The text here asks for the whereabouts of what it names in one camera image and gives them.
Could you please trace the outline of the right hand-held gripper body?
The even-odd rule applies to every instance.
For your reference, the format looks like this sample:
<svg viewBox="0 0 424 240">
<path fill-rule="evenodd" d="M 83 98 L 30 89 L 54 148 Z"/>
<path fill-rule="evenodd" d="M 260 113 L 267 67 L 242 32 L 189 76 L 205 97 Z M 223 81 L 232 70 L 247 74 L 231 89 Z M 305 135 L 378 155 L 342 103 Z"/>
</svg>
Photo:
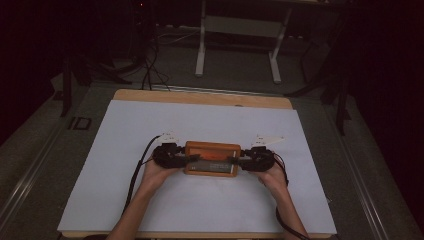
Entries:
<svg viewBox="0 0 424 240">
<path fill-rule="evenodd" d="M 268 149 L 269 145 L 283 141 L 282 136 L 257 135 L 250 148 L 253 151 L 251 157 L 240 157 L 242 162 L 239 166 L 245 171 L 265 172 L 275 163 L 285 169 L 283 159 L 273 151 Z"/>
</svg>

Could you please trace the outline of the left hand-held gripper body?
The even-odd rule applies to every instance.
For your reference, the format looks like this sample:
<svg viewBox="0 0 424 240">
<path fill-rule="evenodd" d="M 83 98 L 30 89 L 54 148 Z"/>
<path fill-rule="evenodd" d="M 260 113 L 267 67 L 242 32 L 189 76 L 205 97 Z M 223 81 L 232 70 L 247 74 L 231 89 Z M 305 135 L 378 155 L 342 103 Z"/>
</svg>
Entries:
<svg viewBox="0 0 424 240">
<path fill-rule="evenodd" d="M 159 146 L 153 150 L 153 160 L 157 165 L 165 169 L 184 168 L 187 165 L 185 163 L 185 154 L 171 154 L 171 145 L 173 143 L 177 144 L 178 142 L 178 139 L 172 132 L 160 135 L 157 142 L 159 143 Z"/>
</svg>

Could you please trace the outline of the orange wooden box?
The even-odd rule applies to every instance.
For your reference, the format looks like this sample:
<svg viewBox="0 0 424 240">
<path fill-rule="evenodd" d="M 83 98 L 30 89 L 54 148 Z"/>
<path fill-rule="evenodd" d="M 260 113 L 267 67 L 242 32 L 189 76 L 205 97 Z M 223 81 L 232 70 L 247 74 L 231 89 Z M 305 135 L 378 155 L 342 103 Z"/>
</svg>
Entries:
<svg viewBox="0 0 424 240">
<path fill-rule="evenodd" d="M 187 141 L 185 145 L 185 155 L 200 155 L 200 161 L 213 161 L 219 163 L 228 163 L 230 157 L 239 157 L 241 153 L 241 147 L 238 144 L 228 143 L 213 143 L 213 142 L 199 142 L 199 141 Z M 214 177 L 235 177 L 238 173 L 238 166 L 232 165 L 231 173 L 215 173 L 215 172 L 202 172 L 193 171 L 189 163 L 184 169 L 184 173 L 187 175 L 201 175 L 201 176 L 214 176 Z"/>
</svg>

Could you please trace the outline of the person's left hand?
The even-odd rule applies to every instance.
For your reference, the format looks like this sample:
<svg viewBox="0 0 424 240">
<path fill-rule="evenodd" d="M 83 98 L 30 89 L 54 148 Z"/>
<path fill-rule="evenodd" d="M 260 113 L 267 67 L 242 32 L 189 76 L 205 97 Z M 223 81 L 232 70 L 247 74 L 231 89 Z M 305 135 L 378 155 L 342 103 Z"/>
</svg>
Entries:
<svg viewBox="0 0 424 240">
<path fill-rule="evenodd" d="M 139 188 L 144 192 L 153 193 L 162 186 L 169 176 L 178 171 L 179 168 L 165 169 L 150 160 L 145 164 Z"/>
</svg>

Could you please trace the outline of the person's right hand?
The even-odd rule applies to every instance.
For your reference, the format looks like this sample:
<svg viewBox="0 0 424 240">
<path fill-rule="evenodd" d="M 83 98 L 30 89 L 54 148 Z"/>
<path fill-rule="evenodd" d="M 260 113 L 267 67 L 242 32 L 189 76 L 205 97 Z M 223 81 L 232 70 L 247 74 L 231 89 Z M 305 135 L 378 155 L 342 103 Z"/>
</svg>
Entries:
<svg viewBox="0 0 424 240">
<path fill-rule="evenodd" d="M 255 175 L 272 194 L 282 193 L 287 189 L 288 184 L 284 168 L 277 163 L 265 172 L 255 172 Z"/>
</svg>

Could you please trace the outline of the grey item in box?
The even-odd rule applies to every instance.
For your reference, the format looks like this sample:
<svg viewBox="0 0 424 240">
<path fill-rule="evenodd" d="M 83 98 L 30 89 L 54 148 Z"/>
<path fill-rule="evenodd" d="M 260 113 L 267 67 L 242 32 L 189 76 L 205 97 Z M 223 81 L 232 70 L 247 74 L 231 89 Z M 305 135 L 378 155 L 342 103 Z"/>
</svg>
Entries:
<svg viewBox="0 0 424 240">
<path fill-rule="evenodd" d="M 200 161 L 191 165 L 193 171 L 231 173 L 232 165 L 228 163 L 219 163 L 213 161 Z"/>
</svg>

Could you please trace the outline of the white table mat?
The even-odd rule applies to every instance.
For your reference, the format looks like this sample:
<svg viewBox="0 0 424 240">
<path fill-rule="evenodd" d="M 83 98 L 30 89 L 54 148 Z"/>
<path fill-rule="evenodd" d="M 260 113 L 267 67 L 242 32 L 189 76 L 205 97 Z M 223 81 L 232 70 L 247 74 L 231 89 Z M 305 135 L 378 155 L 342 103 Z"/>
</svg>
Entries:
<svg viewBox="0 0 424 240">
<path fill-rule="evenodd" d="M 76 181 L 58 229 L 67 237 L 107 232 L 121 216 L 130 179 L 155 136 L 173 133 L 180 144 L 205 141 L 247 149 L 257 137 L 279 154 L 289 191 L 310 234 L 335 233 L 327 198 L 294 110 L 112 101 Z M 139 231 L 152 238 L 274 237 L 282 228 L 276 204 L 257 178 L 170 176 L 153 197 Z"/>
</svg>

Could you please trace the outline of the black metal stand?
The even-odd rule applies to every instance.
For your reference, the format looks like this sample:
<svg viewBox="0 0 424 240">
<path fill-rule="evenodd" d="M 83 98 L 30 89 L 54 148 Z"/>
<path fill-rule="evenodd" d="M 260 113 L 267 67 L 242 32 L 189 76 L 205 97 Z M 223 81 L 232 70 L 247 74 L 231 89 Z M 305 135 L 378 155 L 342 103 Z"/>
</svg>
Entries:
<svg viewBox="0 0 424 240">
<path fill-rule="evenodd" d="M 118 77 L 111 70 L 107 70 L 94 60 L 84 55 L 69 55 L 63 59 L 63 77 L 62 77 L 62 113 L 65 117 L 72 107 L 72 76 L 75 76 L 78 83 L 88 86 L 91 83 L 91 77 L 88 68 L 91 67 L 100 75 L 119 84 L 129 84 L 129 81 Z"/>
<path fill-rule="evenodd" d="M 310 83 L 294 92 L 286 93 L 286 97 L 299 97 L 318 88 L 324 87 L 320 101 L 324 105 L 337 102 L 335 124 L 339 133 L 344 136 L 344 121 L 347 119 L 346 103 L 349 87 L 349 69 L 347 67 L 322 66 Z"/>
</svg>

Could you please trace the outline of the black floor bracket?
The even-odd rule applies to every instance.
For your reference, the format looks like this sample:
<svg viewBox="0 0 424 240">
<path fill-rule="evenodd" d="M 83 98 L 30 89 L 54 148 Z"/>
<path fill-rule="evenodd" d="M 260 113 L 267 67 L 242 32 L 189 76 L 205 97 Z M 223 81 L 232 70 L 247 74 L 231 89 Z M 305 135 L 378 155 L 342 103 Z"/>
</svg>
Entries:
<svg viewBox="0 0 424 240">
<path fill-rule="evenodd" d="M 69 123 L 68 130 L 89 130 L 92 124 L 91 118 L 73 117 Z"/>
</svg>

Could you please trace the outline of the aluminium floor rail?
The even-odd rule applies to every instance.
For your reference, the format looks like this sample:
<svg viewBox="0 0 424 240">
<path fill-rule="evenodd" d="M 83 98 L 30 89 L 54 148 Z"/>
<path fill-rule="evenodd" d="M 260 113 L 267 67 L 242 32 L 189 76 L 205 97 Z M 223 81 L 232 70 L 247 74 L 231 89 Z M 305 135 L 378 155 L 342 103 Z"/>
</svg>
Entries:
<svg viewBox="0 0 424 240">
<path fill-rule="evenodd" d="M 360 169 L 355 161 L 355 158 L 350 150 L 345 137 L 341 134 L 340 130 L 336 125 L 336 113 L 332 105 L 324 105 L 324 110 L 327 116 L 328 121 L 335 133 L 339 145 L 341 146 L 343 155 L 347 161 L 348 172 L 350 174 L 352 184 L 356 191 L 356 195 L 360 201 L 361 207 L 363 209 L 364 215 L 367 219 L 368 225 L 373 234 L 374 240 L 389 240 L 387 231 L 381 221 L 378 210 L 376 209 L 374 200 L 370 195 L 370 192 L 365 184 L 364 178 Z"/>
<path fill-rule="evenodd" d="M 58 122 L 54 124 L 54 128 L 49 133 L 47 139 L 44 141 L 35 157 L 31 160 L 31 165 L 19 179 L 7 201 L 0 208 L 0 235 L 7 231 L 7 228 L 31 191 L 42 168 L 46 165 L 47 156 L 51 149 L 62 132 L 67 128 L 70 121 L 70 116 L 60 117 L 58 119 Z"/>
</svg>

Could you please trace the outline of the white metal desk frame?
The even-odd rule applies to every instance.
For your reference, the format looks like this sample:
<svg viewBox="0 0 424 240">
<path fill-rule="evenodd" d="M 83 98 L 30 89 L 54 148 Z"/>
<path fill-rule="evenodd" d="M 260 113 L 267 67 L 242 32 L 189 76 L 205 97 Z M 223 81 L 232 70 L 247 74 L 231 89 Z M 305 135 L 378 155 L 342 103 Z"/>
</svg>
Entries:
<svg viewBox="0 0 424 240">
<path fill-rule="evenodd" d="M 242 19 L 208 15 L 206 13 L 207 0 L 201 1 L 200 18 L 200 42 L 195 67 L 195 75 L 202 77 L 205 66 L 206 45 L 205 36 L 207 32 L 236 34 L 243 36 L 268 37 L 276 40 L 275 47 L 268 53 L 273 82 L 281 84 L 282 78 L 277 62 L 281 44 L 285 37 L 287 26 L 292 15 L 292 8 L 285 11 L 281 22 L 271 22 L 253 19 Z"/>
</svg>

